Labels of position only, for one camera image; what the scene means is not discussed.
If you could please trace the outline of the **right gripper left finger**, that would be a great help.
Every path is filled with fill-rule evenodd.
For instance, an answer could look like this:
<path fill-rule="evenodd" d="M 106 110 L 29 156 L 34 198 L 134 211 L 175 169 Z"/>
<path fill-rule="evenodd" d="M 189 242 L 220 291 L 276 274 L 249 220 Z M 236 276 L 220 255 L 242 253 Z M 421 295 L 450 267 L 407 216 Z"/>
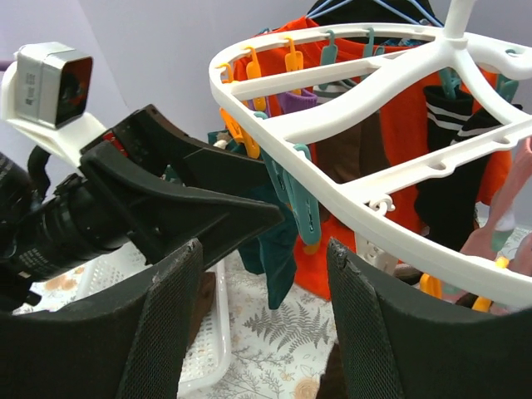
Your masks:
<path fill-rule="evenodd" d="M 55 312 L 1 314 L 3 398 L 175 398 L 203 268 L 192 239 Z"/>

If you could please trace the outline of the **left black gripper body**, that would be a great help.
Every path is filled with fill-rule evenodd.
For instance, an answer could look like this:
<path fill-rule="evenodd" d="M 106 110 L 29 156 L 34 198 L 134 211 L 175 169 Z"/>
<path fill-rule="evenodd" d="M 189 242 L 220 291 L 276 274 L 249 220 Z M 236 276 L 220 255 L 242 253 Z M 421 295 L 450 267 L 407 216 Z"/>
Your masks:
<path fill-rule="evenodd" d="M 284 220 L 277 205 L 245 197 L 268 179 L 263 162 L 195 139 L 153 105 L 85 145 L 80 170 L 149 264 L 198 239 L 209 268 Z"/>

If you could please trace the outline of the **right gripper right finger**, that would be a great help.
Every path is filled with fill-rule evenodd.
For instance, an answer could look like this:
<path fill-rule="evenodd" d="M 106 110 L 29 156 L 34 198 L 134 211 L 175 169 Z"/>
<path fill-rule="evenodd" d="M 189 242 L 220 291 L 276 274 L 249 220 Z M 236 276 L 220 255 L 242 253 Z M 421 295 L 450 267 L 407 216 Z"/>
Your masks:
<path fill-rule="evenodd" d="M 495 316 L 446 303 L 336 239 L 327 265 L 349 397 L 530 397 L 529 309 Z"/>

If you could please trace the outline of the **plain dark brown sock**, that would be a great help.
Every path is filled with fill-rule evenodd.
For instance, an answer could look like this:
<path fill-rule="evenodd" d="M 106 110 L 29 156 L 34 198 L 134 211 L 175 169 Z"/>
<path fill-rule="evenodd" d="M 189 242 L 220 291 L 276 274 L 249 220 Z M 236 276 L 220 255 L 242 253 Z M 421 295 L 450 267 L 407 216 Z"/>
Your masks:
<path fill-rule="evenodd" d="M 199 289 L 190 321 L 187 348 L 190 348 L 200 330 L 204 317 L 210 312 L 216 294 L 216 274 L 205 272 L 199 281 Z"/>

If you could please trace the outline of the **white hanger clip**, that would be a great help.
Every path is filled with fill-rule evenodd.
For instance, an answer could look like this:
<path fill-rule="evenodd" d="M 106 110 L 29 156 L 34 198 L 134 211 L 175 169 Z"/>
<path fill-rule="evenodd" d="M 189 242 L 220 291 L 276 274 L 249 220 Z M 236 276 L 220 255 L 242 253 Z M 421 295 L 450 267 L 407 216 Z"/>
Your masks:
<path fill-rule="evenodd" d="M 357 254 L 366 262 L 384 273 L 393 275 L 398 264 L 398 259 L 393 255 L 378 248 L 366 239 L 362 240 L 362 247 Z"/>

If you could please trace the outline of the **white sock clip hanger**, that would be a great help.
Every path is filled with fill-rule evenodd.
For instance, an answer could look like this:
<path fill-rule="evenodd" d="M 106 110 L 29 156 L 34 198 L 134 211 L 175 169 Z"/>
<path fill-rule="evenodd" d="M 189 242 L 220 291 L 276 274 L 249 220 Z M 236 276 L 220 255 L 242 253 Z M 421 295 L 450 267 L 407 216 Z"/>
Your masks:
<path fill-rule="evenodd" d="M 209 83 L 233 138 L 262 158 L 299 230 L 296 280 L 329 298 L 325 243 L 421 272 L 421 291 L 476 311 L 531 304 L 531 241 L 500 256 L 531 177 L 531 117 L 512 86 L 531 50 L 440 22 L 427 1 L 321 1 L 219 52 Z"/>

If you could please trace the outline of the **orange hanger clip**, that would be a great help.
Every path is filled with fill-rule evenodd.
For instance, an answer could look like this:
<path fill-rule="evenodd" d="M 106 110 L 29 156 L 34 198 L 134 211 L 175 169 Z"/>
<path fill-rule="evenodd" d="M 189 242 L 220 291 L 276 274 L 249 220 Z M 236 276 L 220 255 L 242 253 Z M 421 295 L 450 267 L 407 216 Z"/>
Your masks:
<path fill-rule="evenodd" d="M 423 293 L 428 294 L 433 298 L 442 299 L 441 280 L 428 273 L 424 273 L 421 276 L 419 288 Z"/>

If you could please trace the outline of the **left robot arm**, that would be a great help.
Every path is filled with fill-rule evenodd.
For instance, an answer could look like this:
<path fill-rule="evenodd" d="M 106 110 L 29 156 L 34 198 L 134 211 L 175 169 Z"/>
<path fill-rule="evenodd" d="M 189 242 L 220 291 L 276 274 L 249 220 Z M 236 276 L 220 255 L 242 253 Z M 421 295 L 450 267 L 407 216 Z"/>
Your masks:
<path fill-rule="evenodd" d="M 248 199 L 264 183 L 263 162 L 208 145 L 153 105 L 102 131 L 81 149 L 78 173 L 51 199 L 49 154 L 27 168 L 1 159 L 1 309 L 37 305 L 32 285 L 124 244 L 156 264 L 191 239 L 212 265 L 283 222 L 277 205 Z"/>

